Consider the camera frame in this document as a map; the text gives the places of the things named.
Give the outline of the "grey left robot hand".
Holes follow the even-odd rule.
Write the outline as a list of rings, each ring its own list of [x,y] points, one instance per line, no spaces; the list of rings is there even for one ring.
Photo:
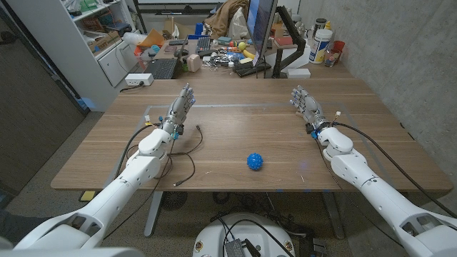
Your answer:
[[[161,128],[169,134],[177,133],[181,136],[184,133],[186,115],[195,101],[194,90],[189,83],[186,83],[176,99],[170,104]]]

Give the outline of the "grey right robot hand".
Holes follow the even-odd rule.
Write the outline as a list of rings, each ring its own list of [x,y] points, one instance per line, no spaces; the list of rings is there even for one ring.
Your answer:
[[[307,134],[317,136],[330,126],[331,122],[324,116],[321,105],[302,86],[292,90],[290,103],[306,122]]]

